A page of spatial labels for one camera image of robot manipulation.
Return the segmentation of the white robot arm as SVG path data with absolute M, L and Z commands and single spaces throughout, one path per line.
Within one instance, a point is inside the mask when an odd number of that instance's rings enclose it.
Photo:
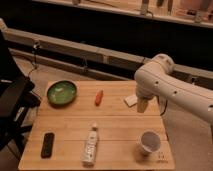
M 134 74 L 138 100 L 162 96 L 213 126 L 213 90 L 171 76 L 173 59 L 157 54 Z

